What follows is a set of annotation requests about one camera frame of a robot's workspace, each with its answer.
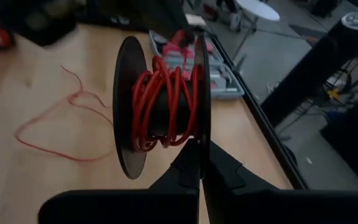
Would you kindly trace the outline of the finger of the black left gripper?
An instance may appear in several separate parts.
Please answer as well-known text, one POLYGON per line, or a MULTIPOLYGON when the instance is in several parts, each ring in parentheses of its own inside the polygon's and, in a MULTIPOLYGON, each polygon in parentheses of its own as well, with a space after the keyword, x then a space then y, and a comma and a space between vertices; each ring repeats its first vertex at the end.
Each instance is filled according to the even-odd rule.
POLYGON ((192 44, 195 35, 186 18, 170 19, 170 38, 173 44, 192 44))

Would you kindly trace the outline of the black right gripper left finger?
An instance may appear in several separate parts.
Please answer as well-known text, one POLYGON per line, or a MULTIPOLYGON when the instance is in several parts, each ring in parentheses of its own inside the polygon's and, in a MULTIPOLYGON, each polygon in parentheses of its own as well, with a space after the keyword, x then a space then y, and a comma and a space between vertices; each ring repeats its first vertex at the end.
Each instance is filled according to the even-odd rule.
POLYGON ((149 188, 69 190, 41 206, 39 224, 198 224, 199 199, 200 149, 190 139, 149 188))

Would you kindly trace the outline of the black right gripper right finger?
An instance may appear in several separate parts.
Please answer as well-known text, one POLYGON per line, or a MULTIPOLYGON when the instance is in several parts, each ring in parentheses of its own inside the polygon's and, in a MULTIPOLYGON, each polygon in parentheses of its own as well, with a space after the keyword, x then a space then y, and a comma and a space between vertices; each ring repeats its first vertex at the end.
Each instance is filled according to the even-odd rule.
POLYGON ((278 189, 213 142, 203 188, 211 224, 358 224, 358 191, 278 189))

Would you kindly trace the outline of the black wire spool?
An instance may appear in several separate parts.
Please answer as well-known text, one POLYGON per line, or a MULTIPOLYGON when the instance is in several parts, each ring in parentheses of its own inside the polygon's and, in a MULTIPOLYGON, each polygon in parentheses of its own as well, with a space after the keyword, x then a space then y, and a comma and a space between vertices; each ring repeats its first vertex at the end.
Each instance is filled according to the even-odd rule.
POLYGON ((116 60, 113 85, 113 130, 121 168, 129 179, 138 178, 147 154, 157 145, 184 146, 190 139, 198 145, 198 103, 194 87, 200 71, 169 70, 161 56, 152 58, 148 70, 138 39, 126 38, 116 60))

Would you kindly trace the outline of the grey open tool case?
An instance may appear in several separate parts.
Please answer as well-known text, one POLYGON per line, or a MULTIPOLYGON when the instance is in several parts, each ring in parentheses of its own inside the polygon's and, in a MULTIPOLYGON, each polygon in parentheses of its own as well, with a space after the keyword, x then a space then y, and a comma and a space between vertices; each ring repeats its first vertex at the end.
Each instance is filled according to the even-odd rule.
MULTIPOLYGON (((163 47, 168 43, 167 39, 152 30, 149 31, 149 37, 150 46, 154 54, 162 57, 163 47)), ((224 59, 213 40, 208 36, 204 39, 209 58, 211 98, 233 99, 241 97, 244 94, 244 90, 240 86, 238 79, 229 66, 224 63, 224 59)), ((188 48, 190 53, 188 53, 185 71, 183 72, 186 80, 190 79, 191 70, 194 66, 195 44, 190 45, 188 48)), ((164 62, 169 70, 174 70, 176 67, 183 68, 184 63, 183 56, 176 51, 169 51, 164 58, 164 62)))

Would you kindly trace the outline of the white power strip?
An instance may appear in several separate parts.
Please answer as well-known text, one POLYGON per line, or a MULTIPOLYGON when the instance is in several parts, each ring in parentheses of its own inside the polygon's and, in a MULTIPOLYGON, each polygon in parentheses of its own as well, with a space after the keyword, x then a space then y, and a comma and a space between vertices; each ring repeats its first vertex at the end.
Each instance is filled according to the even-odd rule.
POLYGON ((327 95, 337 100, 341 94, 345 94, 345 92, 349 91, 352 85, 352 78, 342 79, 330 77, 326 81, 326 84, 328 85, 327 95))

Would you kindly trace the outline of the black tower fan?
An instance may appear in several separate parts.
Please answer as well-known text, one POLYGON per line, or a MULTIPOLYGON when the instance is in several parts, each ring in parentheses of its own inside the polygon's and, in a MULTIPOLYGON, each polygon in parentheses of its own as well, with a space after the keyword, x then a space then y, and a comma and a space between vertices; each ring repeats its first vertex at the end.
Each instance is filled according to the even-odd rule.
POLYGON ((266 97, 261 108, 270 124, 280 124, 357 54, 358 11, 341 17, 266 97))

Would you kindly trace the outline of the white round pedestal table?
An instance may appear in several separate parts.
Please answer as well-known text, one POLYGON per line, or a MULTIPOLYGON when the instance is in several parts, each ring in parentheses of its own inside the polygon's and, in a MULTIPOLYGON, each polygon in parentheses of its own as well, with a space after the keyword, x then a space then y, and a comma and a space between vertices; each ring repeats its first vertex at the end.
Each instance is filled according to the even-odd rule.
POLYGON ((240 54, 240 49, 247 38, 257 31, 257 21, 260 18, 273 22, 278 22, 280 20, 278 12, 270 7, 267 4, 267 1, 268 0, 234 0, 239 13, 241 14, 241 27, 242 19, 245 19, 248 22, 249 27, 246 27, 247 32, 235 51, 233 59, 240 54))

